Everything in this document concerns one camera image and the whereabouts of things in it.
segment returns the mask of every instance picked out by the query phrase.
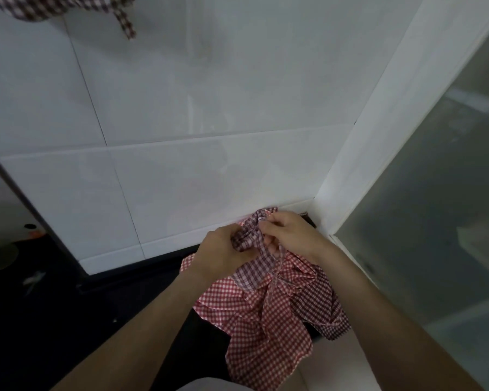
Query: hand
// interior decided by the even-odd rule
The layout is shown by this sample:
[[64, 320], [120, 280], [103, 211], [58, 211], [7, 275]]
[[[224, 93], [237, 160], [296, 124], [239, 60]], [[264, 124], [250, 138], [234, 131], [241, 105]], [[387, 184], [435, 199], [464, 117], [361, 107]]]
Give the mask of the hand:
[[255, 259], [259, 255], [257, 248], [238, 252], [232, 246], [230, 237], [238, 230], [241, 230], [240, 225], [232, 223], [208, 232], [189, 269], [199, 272], [213, 283], [233, 275], [238, 267]]
[[275, 256], [279, 255], [279, 243], [287, 250], [304, 256], [318, 264], [323, 249], [331, 244], [298, 214], [279, 211], [271, 214], [266, 221], [259, 223], [264, 235], [264, 244]]

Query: white fabric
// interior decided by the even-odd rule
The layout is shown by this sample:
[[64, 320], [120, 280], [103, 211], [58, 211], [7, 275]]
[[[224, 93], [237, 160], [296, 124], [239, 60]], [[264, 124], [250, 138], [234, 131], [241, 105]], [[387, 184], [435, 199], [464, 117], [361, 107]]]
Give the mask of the white fabric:
[[252, 391], [252, 389], [229, 381], [205, 377], [188, 383], [178, 391]]

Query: left hand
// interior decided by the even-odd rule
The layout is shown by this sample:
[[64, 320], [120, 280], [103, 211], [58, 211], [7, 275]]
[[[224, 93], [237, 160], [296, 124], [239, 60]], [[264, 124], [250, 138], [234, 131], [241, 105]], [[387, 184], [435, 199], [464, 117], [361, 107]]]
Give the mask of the left hand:
[[232, 223], [208, 232], [189, 269], [212, 283], [233, 275], [238, 267], [255, 259], [259, 255], [257, 248], [239, 252], [232, 246], [230, 237], [238, 230], [241, 230], [240, 225]]

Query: white door frame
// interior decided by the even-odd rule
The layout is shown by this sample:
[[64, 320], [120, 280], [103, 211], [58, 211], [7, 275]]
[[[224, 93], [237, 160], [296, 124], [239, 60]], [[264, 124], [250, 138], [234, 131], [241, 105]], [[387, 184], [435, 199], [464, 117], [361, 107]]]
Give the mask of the white door frame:
[[489, 0], [423, 0], [310, 206], [334, 235], [489, 35]]

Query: red and white checkered cloth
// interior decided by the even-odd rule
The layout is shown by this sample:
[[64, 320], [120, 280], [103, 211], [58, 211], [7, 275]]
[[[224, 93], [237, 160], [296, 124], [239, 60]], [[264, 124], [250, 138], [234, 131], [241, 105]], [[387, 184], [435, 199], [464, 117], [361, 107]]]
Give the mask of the red and white checkered cloth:
[[112, 12], [127, 38], [133, 39], [136, 31], [122, 9], [133, 2], [134, 0], [0, 0], [0, 9], [13, 18], [31, 22], [63, 15], [72, 7]]
[[[226, 363], [232, 380], [256, 391], [277, 389], [311, 354], [312, 341], [303, 322], [329, 340], [350, 329], [337, 294], [319, 266], [289, 251], [279, 259], [267, 251], [257, 222], [274, 211], [258, 210], [233, 237], [236, 249], [244, 251], [253, 245], [260, 256], [248, 262], [245, 270], [242, 266], [233, 276], [216, 281], [194, 305], [201, 318], [231, 336]], [[194, 257], [183, 260], [181, 271]]]

